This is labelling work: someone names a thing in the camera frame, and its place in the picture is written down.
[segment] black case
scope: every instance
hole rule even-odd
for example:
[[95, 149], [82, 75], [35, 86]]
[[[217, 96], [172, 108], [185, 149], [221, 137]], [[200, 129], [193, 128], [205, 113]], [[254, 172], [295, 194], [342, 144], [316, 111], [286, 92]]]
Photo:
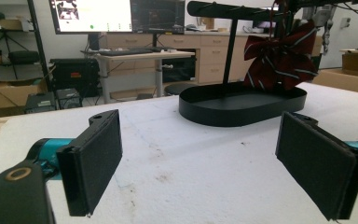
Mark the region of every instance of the black case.
[[98, 96], [100, 67], [95, 59], [51, 59], [53, 90], [76, 89], [81, 98]]
[[276, 155], [328, 220], [349, 219], [358, 193], [358, 149], [317, 123], [284, 112]]
[[123, 153], [118, 110], [95, 115], [89, 124], [78, 138], [57, 150], [69, 213], [74, 217], [92, 215]]
[[40, 61], [39, 53], [30, 50], [10, 52], [8, 58], [10, 62], [14, 64], [38, 63]]

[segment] black metal pole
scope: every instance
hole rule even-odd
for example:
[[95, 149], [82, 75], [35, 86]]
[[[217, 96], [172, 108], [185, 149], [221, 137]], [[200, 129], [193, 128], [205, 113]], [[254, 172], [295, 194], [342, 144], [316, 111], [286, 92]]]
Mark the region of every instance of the black metal pole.
[[28, 8], [30, 10], [31, 20], [34, 25], [34, 37], [36, 39], [36, 45], [39, 51], [39, 58], [40, 58], [40, 64], [42, 65], [43, 75], [46, 78], [46, 83], [48, 84], [48, 90], [51, 91], [50, 78], [48, 76], [48, 66], [46, 63], [45, 51], [43, 50], [43, 42], [39, 32], [39, 24], [37, 23], [33, 0], [28, 0]]
[[157, 34], [153, 34], [153, 43], [152, 43], [152, 47], [156, 47], [157, 46], [157, 42], [158, 42], [158, 37]]
[[232, 20], [228, 49], [227, 49], [225, 74], [223, 76], [223, 85], [228, 84], [229, 69], [231, 67], [231, 60], [232, 60], [232, 52], [234, 50], [235, 36], [237, 35], [237, 26], [238, 26], [238, 20]]

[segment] black stand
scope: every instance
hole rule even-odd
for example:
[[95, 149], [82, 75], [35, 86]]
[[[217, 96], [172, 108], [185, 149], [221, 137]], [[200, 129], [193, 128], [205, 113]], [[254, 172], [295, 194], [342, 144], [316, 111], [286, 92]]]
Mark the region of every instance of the black stand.
[[[283, 111], [294, 112], [304, 107], [307, 93], [299, 88], [264, 92], [246, 88], [242, 82], [228, 83], [238, 20], [270, 21], [269, 10], [191, 1], [187, 11], [195, 17], [230, 19], [231, 28], [222, 84], [182, 91], [179, 112], [183, 117], [210, 126], [235, 127], [278, 117]], [[273, 20], [281, 21], [282, 13], [275, 13]]]
[[[8, 40], [11, 40], [11, 41], [13, 41], [14, 43], [16, 43], [18, 46], [20, 46], [20, 47], [22, 47], [23, 49], [25, 49], [25, 50], [28, 50], [26, 47], [24, 47], [22, 44], [20, 44], [18, 41], [16, 41], [15, 39], [13, 39], [13, 38], [11, 38], [8, 34], [7, 34], [7, 30], [3, 30], [2, 31], [2, 35], [1, 35], [1, 37], [0, 37], [0, 41], [2, 40], [2, 39], [5, 39], [5, 43], [6, 43], [6, 45], [7, 45], [7, 51], [10, 53], [11, 52], [11, 50], [10, 50], [10, 46], [9, 46], [9, 44], [8, 44]], [[15, 78], [16, 79], [18, 79], [18, 77], [17, 77], [17, 71], [16, 71], [16, 66], [14, 65], [14, 64], [12, 64], [13, 66], [12, 66], [12, 68], [13, 68], [13, 72], [14, 72], [14, 76], [15, 76]]]

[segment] computer monitor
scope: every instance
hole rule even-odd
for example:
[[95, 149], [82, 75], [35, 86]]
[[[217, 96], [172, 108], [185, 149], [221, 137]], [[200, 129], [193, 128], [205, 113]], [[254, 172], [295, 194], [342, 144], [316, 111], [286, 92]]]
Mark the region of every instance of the computer monitor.
[[185, 33], [185, 0], [131, 0], [132, 30], [138, 34]]
[[132, 32], [130, 0], [48, 0], [56, 34]]

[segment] white table surface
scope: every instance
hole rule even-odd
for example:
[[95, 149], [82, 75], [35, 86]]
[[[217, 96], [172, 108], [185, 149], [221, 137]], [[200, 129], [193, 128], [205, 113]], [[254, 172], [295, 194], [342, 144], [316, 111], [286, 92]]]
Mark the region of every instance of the white table surface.
[[[357, 92], [299, 87], [308, 97], [298, 113], [341, 140], [358, 140]], [[91, 218], [70, 217], [62, 182], [50, 180], [57, 223], [328, 223], [276, 159], [281, 118], [199, 125], [179, 114], [177, 96], [11, 118], [0, 131], [0, 172], [35, 141], [77, 137], [89, 117], [111, 109], [120, 114], [121, 163]], [[358, 223], [358, 197], [351, 219], [340, 223]]]
[[129, 54], [119, 56], [103, 56], [100, 54], [95, 55], [97, 59], [107, 60], [111, 62], [128, 62], [128, 61], [139, 61], [139, 60], [160, 60], [160, 59], [174, 59], [174, 58], [186, 58], [194, 55], [193, 52], [187, 51], [175, 51], [175, 52], [152, 52], [144, 54]]

